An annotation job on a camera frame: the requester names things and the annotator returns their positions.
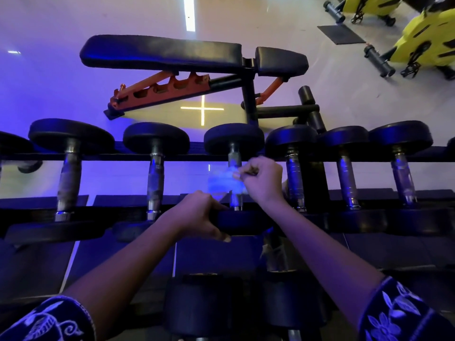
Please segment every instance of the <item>person's left hand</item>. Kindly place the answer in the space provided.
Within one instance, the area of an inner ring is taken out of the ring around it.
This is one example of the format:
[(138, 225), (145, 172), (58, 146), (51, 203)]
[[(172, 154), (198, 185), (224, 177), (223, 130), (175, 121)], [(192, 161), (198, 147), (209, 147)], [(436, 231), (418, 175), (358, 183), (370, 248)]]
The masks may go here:
[(231, 237), (222, 233), (208, 219), (211, 209), (226, 210), (210, 194), (200, 190), (188, 194), (180, 203), (163, 213), (158, 219), (166, 221), (177, 228), (179, 238), (196, 236), (230, 242)]

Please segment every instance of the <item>person's right hand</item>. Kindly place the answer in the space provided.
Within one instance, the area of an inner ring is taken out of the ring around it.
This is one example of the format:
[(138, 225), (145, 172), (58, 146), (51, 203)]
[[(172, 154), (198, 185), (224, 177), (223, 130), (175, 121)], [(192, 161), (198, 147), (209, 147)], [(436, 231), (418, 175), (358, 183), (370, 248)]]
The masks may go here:
[(281, 187), (282, 167), (266, 157), (251, 158), (238, 169), (248, 194), (259, 206), (284, 201)]

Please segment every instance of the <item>hand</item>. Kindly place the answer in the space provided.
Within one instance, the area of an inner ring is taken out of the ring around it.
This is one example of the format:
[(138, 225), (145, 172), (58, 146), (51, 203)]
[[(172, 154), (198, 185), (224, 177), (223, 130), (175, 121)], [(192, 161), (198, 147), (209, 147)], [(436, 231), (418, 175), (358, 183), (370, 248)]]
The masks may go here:
[(218, 241), (230, 242), (231, 237), (222, 233), (208, 219), (211, 209), (226, 210), (210, 194), (200, 190), (188, 194), (180, 203), (165, 212), (158, 221), (162, 220), (177, 228), (178, 238), (197, 236), (212, 238)]
[(281, 187), (282, 167), (266, 157), (251, 158), (238, 169), (248, 194), (259, 206), (284, 201)]

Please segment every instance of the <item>person's left arm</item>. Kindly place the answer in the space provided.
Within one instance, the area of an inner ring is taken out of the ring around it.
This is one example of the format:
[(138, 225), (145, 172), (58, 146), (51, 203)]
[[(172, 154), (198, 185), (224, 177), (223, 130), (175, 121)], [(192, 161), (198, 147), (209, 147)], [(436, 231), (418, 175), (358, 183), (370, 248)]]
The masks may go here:
[(192, 235), (230, 241), (228, 235), (208, 220), (211, 209), (224, 208), (210, 194), (197, 191), (187, 195), (136, 240), (81, 277), (62, 296), (50, 298), (16, 322), (0, 335), (0, 341), (32, 340), (37, 333), (41, 336), (45, 333), (49, 341), (66, 340), (65, 336), (78, 336), (83, 341), (95, 337), (104, 340), (122, 310), (176, 241)]

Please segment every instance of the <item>person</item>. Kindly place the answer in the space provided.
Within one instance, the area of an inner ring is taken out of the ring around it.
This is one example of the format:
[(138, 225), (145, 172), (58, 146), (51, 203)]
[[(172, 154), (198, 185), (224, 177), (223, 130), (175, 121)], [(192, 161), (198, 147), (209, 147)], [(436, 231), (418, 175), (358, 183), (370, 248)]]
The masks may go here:
[[(322, 287), (359, 331), (359, 340), (455, 339), (452, 324), (401, 283), (376, 270), (289, 206), (282, 167), (265, 157), (239, 169), (250, 196), (281, 227)], [(187, 195), (136, 240), (43, 302), (0, 341), (104, 340), (116, 318), (169, 248), (187, 236), (230, 241), (208, 219), (226, 207), (201, 191)]]

